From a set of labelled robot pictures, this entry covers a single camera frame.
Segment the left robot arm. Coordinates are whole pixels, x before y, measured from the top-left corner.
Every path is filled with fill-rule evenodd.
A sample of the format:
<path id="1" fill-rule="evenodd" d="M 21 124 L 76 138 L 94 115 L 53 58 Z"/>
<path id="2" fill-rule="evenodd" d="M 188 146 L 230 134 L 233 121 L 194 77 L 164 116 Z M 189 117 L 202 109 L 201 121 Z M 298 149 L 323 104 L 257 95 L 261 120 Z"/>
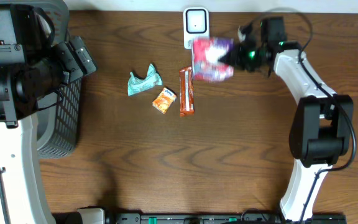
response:
<path id="1" fill-rule="evenodd" d="M 0 223 L 106 223 L 102 208 L 52 213 L 37 152 L 38 100 L 97 67 L 68 38 L 63 1 L 0 1 Z"/>

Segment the small orange tissue pack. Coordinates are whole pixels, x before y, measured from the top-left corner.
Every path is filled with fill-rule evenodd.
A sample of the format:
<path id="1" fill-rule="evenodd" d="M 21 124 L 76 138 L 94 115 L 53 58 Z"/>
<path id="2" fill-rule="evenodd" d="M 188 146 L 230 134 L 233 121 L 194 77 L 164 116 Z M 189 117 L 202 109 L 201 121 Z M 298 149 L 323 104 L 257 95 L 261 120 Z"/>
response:
<path id="1" fill-rule="evenodd" d="M 162 114 L 165 114 L 171 104 L 175 102 L 176 94 L 168 88 L 163 88 L 161 93 L 153 100 L 152 106 L 156 108 Z"/>

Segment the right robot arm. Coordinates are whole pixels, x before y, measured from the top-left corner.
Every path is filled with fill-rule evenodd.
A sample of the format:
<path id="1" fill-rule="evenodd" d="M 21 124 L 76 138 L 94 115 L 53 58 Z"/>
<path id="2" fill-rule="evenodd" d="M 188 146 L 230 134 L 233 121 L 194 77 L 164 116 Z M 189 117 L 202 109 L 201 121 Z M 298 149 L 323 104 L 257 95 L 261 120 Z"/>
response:
<path id="1" fill-rule="evenodd" d="M 259 20 L 260 41 L 253 36 L 252 22 L 240 26 L 239 43 L 219 61 L 248 72 L 266 65 L 296 101 L 288 140 L 294 165 L 280 200 L 280 218 L 284 223 L 311 223 L 326 175 L 348 168 L 355 158 L 353 100 L 337 94 L 319 77 L 307 59 L 306 45 L 287 39 L 282 16 Z"/>

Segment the mint green packet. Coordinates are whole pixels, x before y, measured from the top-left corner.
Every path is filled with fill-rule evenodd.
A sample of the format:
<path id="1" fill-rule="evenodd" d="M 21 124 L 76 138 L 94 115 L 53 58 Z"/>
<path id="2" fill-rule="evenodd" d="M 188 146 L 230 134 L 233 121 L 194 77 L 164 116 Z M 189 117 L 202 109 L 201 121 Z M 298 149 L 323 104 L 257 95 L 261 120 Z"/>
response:
<path id="1" fill-rule="evenodd" d="M 145 78 L 137 78 L 134 72 L 130 73 L 127 84 L 127 94 L 129 96 L 149 90 L 156 85 L 162 86 L 163 81 L 153 64 L 149 65 Z"/>

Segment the orange red bar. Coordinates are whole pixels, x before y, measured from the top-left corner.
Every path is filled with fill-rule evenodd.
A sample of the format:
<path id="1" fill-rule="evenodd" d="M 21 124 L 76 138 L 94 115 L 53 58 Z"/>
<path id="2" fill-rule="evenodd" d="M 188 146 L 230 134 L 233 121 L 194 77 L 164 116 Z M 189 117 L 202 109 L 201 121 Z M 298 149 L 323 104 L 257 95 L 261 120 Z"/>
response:
<path id="1" fill-rule="evenodd" d="M 180 70 L 180 116 L 192 115 L 194 112 L 192 67 L 185 67 Z"/>

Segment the red purple snack pack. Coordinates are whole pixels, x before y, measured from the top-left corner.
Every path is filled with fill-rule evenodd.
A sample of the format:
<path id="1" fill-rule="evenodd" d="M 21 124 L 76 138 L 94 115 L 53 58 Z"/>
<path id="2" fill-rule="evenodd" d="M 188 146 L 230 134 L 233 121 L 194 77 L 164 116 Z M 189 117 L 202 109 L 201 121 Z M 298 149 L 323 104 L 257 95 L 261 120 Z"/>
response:
<path id="1" fill-rule="evenodd" d="M 223 82 L 234 75 L 234 68 L 219 61 L 234 46 L 233 39 L 198 38 L 192 43 L 193 79 Z"/>

